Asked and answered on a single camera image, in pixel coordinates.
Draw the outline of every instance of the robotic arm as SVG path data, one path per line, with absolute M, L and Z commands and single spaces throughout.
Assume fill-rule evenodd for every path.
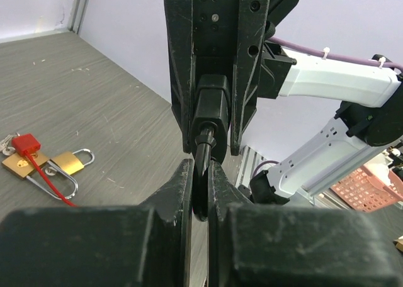
M 389 68 L 284 51 L 297 64 L 290 68 L 279 96 L 343 101 L 335 117 L 312 140 L 268 171 L 276 194 L 289 198 L 303 186 L 316 195 L 402 136 L 402 76 Z
M 394 70 L 314 57 L 271 41 L 275 26 L 297 3 L 166 0 L 173 112 L 184 151 L 195 156 L 194 189 L 200 191 L 193 204 L 201 220 L 207 219 L 207 191 L 198 184 L 208 161 L 224 160 L 229 127 L 231 153 L 239 154 L 258 97 L 342 101 L 311 141 L 268 171 L 269 185 L 284 198 L 300 187 L 320 193 L 403 134 L 402 76 Z

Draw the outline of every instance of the key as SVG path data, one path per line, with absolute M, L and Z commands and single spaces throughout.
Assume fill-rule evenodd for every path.
M 4 149 L 8 148 L 8 144 L 10 143 L 10 141 L 12 141 L 13 138 L 18 137 L 18 136 L 19 136 L 19 133 L 10 134 L 6 138 L 4 138 L 2 141 L 0 141 L 0 150 L 4 150 Z
M 15 153 L 15 149 L 13 148 L 13 147 L 6 147 L 4 150 L 3 150 L 3 155 L 4 156 L 11 156 L 11 155 L 13 155 Z

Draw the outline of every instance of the gray floor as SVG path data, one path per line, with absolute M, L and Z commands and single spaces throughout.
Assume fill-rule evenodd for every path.
M 79 206 L 138 204 L 187 157 L 170 105 L 72 33 L 0 45 L 0 90 L 0 138 L 32 133 L 50 157 L 81 148 L 96 154 L 76 174 Z M 227 158 L 230 180 L 240 163 Z M 62 204 L 3 168 L 0 179 L 1 218 L 16 208 Z M 193 223 L 192 250 L 191 285 L 201 286 L 205 223 Z

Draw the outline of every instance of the black 3d-printed gripper mount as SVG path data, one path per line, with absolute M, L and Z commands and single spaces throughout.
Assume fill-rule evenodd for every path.
M 202 109 L 224 115 L 219 125 L 231 129 L 232 155 L 239 155 L 242 134 L 256 112 L 258 95 L 276 97 L 293 62 L 286 56 L 279 59 L 281 53 L 272 52 L 274 46 L 264 44 L 266 29 L 270 21 L 279 23 L 298 0 L 273 1 L 274 4 L 269 0 L 165 0 L 172 109 L 182 131 L 185 152 L 196 154 L 195 137 L 201 130 L 200 121 L 195 123 L 195 113 L 200 110 L 200 96 L 205 101 L 209 95 L 203 94 L 202 88 L 227 85 L 221 92 L 216 91 L 222 99 Z M 276 65 L 270 68 L 266 59 L 269 63 L 275 60 L 271 63 Z M 206 84 L 211 77 L 218 84 Z M 260 89 L 260 79 L 264 79 L 265 89 Z M 208 119 L 204 113 L 198 116 Z M 217 132 L 212 158 L 222 162 L 227 131 Z

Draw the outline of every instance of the screw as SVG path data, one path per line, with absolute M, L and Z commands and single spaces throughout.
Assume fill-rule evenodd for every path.
M 214 23 L 218 22 L 219 19 L 220 19 L 220 16 L 219 16 L 218 14 L 213 14 L 213 16 L 212 16 L 212 21 L 213 21 Z
M 253 2 L 251 3 L 251 10 L 252 10 L 253 12 L 257 12 L 257 11 L 259 11 L 259 9 L 260 9 L 260 3 L 259 3 L 259 1 L 253 1 Z

